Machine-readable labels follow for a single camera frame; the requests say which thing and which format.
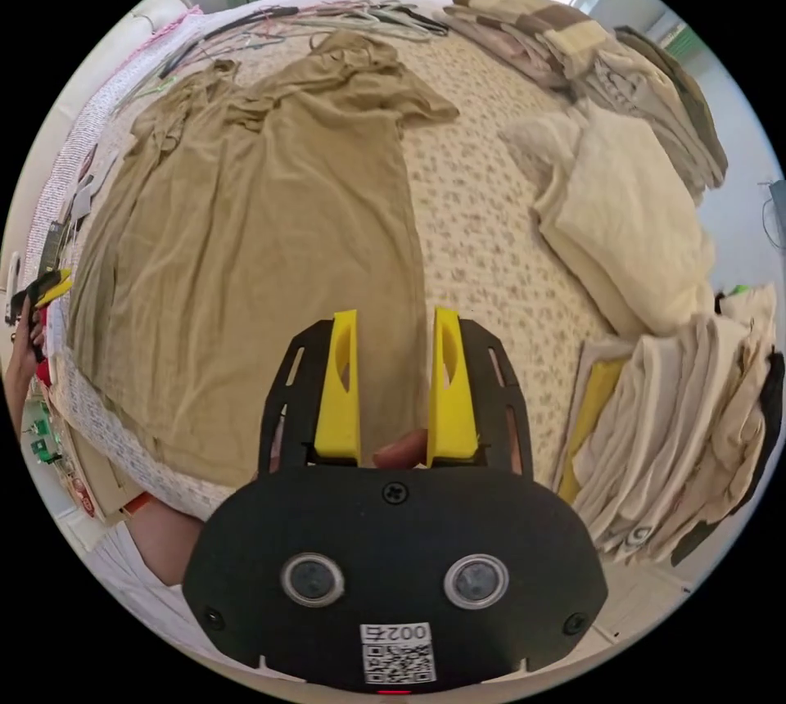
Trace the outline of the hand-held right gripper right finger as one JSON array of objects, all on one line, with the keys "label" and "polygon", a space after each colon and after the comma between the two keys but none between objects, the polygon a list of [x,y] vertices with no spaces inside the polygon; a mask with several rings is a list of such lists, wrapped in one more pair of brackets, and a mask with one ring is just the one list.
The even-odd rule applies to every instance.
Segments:
[{"label": "hand-held right gripper right finger", "polygon": [[474,463],[478,434],[458,314],[435,308],[426,465]]}]

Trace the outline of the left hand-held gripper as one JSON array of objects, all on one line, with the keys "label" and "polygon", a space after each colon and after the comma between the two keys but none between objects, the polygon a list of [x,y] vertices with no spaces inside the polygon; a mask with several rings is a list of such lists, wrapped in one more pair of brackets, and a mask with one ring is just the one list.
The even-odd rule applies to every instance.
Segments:
[{"label": "left hand-held gripper", "polygon": [[71,269],[59,269],[57,271],[48,271],[35,281],[31,282],[26,289],[26,295],[29,298],[29,314],[28,323],[30,331],[30,342],[33,345],[32,351],[37,363],[42,363],[45,360],[45,355],[41,345],[35,345],[33,330],[35,326],[35,314],[50,305],[54,300],[59,299],[65,295],[73,286],[73,279],[71,277]]}]

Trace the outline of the person's right hand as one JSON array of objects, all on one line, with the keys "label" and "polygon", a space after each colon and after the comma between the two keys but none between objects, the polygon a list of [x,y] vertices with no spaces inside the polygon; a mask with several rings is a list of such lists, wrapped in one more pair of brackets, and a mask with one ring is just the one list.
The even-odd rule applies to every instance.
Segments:
[{"label": "person's right hand", "polygon": [[428,434],[426,429],[417,429],[379,449],[373,455],[374,467],[378,469],[413,469],[422,466],[427,459]]}]

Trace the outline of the person's left hand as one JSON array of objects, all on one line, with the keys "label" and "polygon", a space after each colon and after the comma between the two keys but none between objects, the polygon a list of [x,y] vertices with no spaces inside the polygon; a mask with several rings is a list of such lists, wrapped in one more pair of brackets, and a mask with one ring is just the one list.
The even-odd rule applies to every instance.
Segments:
[{"label": "person's left hand", "polygon": [[10,363],[7,366],[5,387],[12,392],[25,393],[38,367],[36,347],[43,344],[43,326],[39,311],[25,295],[21,315],[16,325]]}]

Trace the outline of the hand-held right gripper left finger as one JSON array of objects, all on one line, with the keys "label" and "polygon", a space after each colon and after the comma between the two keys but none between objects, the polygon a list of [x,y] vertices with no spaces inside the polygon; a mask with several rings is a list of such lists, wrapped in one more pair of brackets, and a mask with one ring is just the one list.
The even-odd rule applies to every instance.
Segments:
[{"label": "hand-held right gripper left finger", "polygon": [[322,460],[360,459],[357,311],[332,320],[327,364],[314,437]]}]

